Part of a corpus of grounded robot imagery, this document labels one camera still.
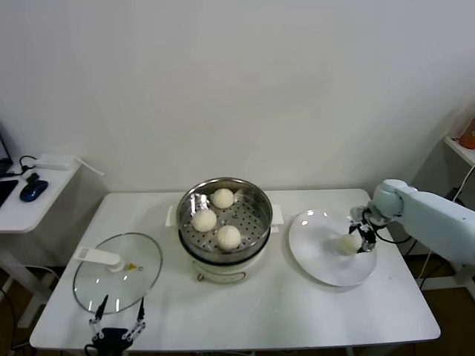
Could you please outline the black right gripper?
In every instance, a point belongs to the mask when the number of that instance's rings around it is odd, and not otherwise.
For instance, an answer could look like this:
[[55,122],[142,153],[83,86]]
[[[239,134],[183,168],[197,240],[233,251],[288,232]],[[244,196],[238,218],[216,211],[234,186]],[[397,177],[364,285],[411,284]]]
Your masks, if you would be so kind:
[[365,213],[358,214],[358,222],[352,223],[349,227],[348,234],[352,234],[354,231],[358,230],[361,238],[361,247],[358,249],[358,253],[369,253],[375,247],[375,238],[376,234],[374,232],[372,224],[365,217]]

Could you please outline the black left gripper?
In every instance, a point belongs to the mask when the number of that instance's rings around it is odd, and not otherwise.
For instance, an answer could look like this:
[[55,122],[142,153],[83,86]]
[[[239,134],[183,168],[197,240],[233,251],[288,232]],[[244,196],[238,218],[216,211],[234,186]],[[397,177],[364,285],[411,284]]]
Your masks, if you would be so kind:
[[96,310],[93,319],[89,320],[92,331],[92,339],[96,340],[98,349],[127,349],[132,345],[132,340],[136,340],[145,329],[145,307],[144,298],[140,301],[140,307],[135,324],[131,329],[124,328],[104,328],[101,327],[101,320],[108,302],[108,295]]

